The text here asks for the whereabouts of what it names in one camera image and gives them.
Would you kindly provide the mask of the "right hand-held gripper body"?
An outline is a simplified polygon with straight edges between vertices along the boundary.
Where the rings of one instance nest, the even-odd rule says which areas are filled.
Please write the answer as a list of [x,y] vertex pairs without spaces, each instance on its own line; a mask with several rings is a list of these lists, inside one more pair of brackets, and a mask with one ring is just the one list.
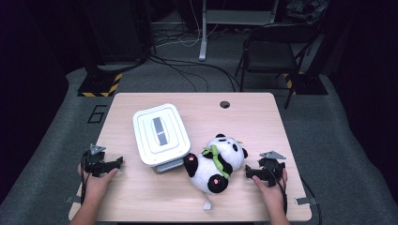
[[258,160],[261,167],[260,179],[267,181],[269,187],[274,187],[283,176],[285,163],[279,162],[279,159],[285,159],[285,156],[275,151],[270,151],[260,154],[260,157]]

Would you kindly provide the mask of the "black equipment cabinet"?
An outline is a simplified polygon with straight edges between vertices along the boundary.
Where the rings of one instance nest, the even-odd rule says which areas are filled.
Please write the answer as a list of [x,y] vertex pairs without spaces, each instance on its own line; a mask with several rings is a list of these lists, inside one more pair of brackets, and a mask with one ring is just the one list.
[[104,64],[140,65],[150,49],[146,0],[82,0]]

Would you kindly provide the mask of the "white metal stand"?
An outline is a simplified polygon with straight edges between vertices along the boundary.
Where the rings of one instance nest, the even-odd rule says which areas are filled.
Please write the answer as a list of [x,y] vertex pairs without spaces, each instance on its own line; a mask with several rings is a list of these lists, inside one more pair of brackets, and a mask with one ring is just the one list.
[[209,24],[264,25],[273,23],[280,0],[273,0],[269,11],[208,9],[207,0],[202,7],[202,40],[198,59],[207,59],[207,26]]

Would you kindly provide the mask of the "black folding chair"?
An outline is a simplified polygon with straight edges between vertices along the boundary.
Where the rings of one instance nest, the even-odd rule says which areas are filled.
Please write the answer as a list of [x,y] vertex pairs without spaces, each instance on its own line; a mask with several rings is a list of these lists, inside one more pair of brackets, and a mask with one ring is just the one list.
[[235,75],[241,72],[239,91],[244,91],[245,74],[287,74],[289,94],[284,103],[287,108],[296,88],[301,84],[299,72],[304,54],[318,38],[316,27],[306,23],[276,22],[256,27],[243,42]]

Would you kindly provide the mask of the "black yellow striped base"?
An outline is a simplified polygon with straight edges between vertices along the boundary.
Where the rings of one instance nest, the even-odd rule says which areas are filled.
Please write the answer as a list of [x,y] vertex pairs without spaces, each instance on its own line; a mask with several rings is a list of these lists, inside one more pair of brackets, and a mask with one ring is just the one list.
[[283,75],[286,85],[291,88],[296,95],[317,95],[325,96],[328,91],[318,76],[309,76],[304,72],[298,74]]
[[104,75],[101,81],[86,77],[78,89],[79,97],[111,97],[117,89],[123,74]]

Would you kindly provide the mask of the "white storage box lid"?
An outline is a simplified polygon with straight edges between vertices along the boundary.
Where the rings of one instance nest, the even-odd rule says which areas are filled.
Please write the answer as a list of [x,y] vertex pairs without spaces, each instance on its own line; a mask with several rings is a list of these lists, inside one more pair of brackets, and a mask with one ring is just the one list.
[[191,150],[187,130],[173,104],[138,111],[132,123],[141,160],[150,167],[183,158]]

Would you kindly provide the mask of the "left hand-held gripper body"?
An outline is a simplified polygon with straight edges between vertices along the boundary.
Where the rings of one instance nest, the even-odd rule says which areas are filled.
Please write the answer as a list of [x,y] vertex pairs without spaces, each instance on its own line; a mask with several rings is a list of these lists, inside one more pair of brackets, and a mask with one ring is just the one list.
[[89,149],[82,154],[83,169],[93,176],[99,177],[102,173],[106,173],[106,162],[104,161],[105,147],[90,144]]

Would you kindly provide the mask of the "panda plush toy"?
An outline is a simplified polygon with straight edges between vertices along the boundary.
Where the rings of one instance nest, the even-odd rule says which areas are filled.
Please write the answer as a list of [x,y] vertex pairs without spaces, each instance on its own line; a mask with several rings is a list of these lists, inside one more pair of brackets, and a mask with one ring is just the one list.
[[200,154],[189,153],[183,158],[191,183],[206,199],[204,210],[212,208],[208,196],[225,191],[231,174],[242,166],[247,157],[248,152],[241,146],[241,142],[218,134]]

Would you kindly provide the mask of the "person's left hand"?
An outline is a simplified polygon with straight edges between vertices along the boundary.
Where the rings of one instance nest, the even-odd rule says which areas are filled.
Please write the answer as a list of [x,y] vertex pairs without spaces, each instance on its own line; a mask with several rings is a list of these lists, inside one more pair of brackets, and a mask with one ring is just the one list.
[[112,169],[102,177],[91,176],[81,165],[78,165],[78,173],[85,181],[85,195],[83,205],[99,205],[106,193],[108,185],[119,169]]

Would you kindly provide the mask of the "clear plastic storage box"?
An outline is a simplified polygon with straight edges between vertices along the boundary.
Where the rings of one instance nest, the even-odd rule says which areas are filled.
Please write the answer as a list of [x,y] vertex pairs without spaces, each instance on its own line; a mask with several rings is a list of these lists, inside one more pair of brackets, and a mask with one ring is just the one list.
[[183,163],[184,163],[183,158],[178,158],[153,167],[153,171],[155,173],[167,173],[168,171],[180,167]]

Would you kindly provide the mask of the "person's right hand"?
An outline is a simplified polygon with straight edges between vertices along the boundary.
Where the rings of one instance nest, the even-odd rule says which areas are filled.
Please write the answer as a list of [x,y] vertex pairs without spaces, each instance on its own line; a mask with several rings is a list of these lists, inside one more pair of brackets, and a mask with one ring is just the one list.
[[259,188],[267,210],[271,208],[282,208],[284,210],[283,191],[278,185],[267,187],[257,177],[253,178],[253,182]]

